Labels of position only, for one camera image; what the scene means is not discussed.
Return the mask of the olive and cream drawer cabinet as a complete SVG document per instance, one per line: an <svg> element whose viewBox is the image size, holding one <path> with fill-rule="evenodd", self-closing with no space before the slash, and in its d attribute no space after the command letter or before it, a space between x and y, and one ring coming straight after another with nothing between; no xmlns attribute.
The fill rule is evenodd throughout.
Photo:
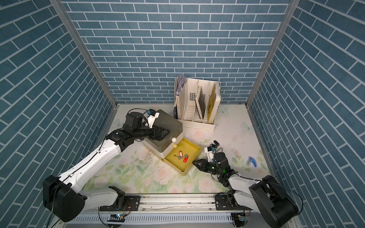
<svg viewBox="0 0 365 228"><path fill-rule="evenodd" d="M183 124L165 111L157 110L159 117L154 121L153 127L163 128L164 139L161 141L144 139L144 146L153 152L158 158L164 159L174 148L174 144L179 144L183 138Z"/></svg>

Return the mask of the red tag key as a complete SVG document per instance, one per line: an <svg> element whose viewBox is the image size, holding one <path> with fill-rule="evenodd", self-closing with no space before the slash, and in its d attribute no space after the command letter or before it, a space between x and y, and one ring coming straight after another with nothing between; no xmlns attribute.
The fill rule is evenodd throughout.
<svg viewBox="0 0 365 228"><path fill-rule="evenodd" d="M176 155L176 154L175 154L174 156L175 156L177 159L181 160L181 159L183 159L183 156L184 156L184 155L183 155L183 152L182 152L182 151L179 151L179 152L178 152L178 155Z"/></svg>
<svg viewBox="0 0 365 228"><path fill-rule="evenodd" d="M183 162L184 162L184 163L187 163L188 158L189 158L189 155L185 154L185 155L183 156Z"/></svg>

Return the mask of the yellow bottom drawer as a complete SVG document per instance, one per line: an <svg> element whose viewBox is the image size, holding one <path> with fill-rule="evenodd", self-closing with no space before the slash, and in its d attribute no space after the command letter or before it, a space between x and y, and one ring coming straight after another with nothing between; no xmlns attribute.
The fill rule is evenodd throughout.
<svg viewBox="0 0 365 228"><path fill-rule="evenodd" d="M201 149L201 146L183 138L163 160L181 176L185 176Z"/></svg>

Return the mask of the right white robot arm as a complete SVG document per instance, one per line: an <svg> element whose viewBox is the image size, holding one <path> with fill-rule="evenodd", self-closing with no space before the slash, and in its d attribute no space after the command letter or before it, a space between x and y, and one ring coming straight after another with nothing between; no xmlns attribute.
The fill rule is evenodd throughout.
<svg viewBox="0 0 365 228"><path fill-rule="evenodd" d="M216 209L242 211L232 218L236 227L245 225L246 211L259 212L271 228L280 228L303 210L287 194L288 188L280 185L273 176L267 175L261 180L243 177L230 167L222 152L208 160L195 160L193 165L204 173L215 175L219 183L229 188L227 193L216 194Z"/></svg>

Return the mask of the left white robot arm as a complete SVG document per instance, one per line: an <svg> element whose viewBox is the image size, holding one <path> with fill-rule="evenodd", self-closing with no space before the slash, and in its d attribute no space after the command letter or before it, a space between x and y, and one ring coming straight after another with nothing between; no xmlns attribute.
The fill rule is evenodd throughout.
<svg viewBox="0 0 365 228"><path fill-rule="evenodd" d="M142 114L131 109L125 123L109 133L101 145L74 167L59 176L50 175L43 182L43 205L63 222L69 222L82 211L114 206L125 209L125 192L116 186L100 193L81 194L85 184L112 158L120 155L136 140L165 139L170 130L161 124L169 115L163 110L149 109Z"/></svg>

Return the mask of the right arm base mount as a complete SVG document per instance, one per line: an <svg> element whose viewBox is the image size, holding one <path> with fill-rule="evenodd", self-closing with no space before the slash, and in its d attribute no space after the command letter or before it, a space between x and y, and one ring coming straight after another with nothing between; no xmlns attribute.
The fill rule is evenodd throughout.
<svg viewBox="0 0 365 228"><path fill-rule="evenodd" d="M218 193L215 196L215 207L217 211L246 211L249 208L239 205L232 194L230 193Z"/></svg>

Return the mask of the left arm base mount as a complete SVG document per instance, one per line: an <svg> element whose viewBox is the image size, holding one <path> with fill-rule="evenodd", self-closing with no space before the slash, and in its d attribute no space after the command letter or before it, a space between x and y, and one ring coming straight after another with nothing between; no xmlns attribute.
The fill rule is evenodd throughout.
<svg viewBox="0 0 365 228"><path fill-rule="evenodd" d="M138 211L141 196L126 195L123 190L116 186L109 186L108 189L115 191L117 198L113 204L99 207L100 211Z"/></svg>

